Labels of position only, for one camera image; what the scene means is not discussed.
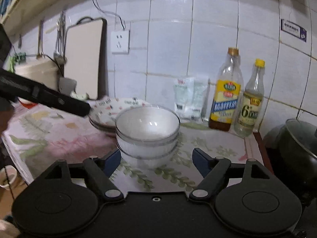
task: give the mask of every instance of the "round pad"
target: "round pad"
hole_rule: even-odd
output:
[[[18,227],[41,237],[69,234],[97,213],[98,199],[89,189],[59,179],[28,187],[12,206]]]
[[[242,202],[247,209],[257,213],[272,212],[279,205],[279,201],[274,195],[263,191],[254,191],[244,195]]]
[[[301,204],[285,189],[247,187],[242,183],[222,190],[215,208],[222,221],[248,234],[280,234],[294,226],[301,216]]]

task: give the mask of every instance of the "stacked plates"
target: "stacked plates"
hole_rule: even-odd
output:
[[[154,105],[128,109],[116,119],[121,157],[139,169],[166,164],[177,147],[179,129],[180,120],[169,109]]]
[[[116,134],[116,117],[124,110],[148,105],[147,102],[136,98],[107,98],[96,102],[89,114],[89,121],[96,129],[110,136]]]

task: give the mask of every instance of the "gold bottle cap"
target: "gold bottle cap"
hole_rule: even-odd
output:
[[[229,47],[228,48],[228,54],[232,56],[238,56],[239,55],[239,49],[236,47]]]
[[[261,60],[261,59],[256,58],[255,65],[256,65],[257,67],[259,67],[259,68],[264,68],[265,61],[264,61],[264,60]]]

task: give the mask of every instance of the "glass bottle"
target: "glass bottle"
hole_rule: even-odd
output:
[[[226,61],[218,74],[209,118],[210,128],[229,131],[241,86],[243,86],[243,78],[239,49],[229,47]]]
[[[252,76],[245,86],[239,114],[234,124],[234,130],[240,137],[247,137],[252,133],[261,110],[264,96],[264,65],[265,61],[256,59]]]

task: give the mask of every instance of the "cutting board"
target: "cutting board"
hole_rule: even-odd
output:
[[[68,28],[64,77],[77,81],[76,93],[98,98],[100,46],[104,21],[85,22]]]

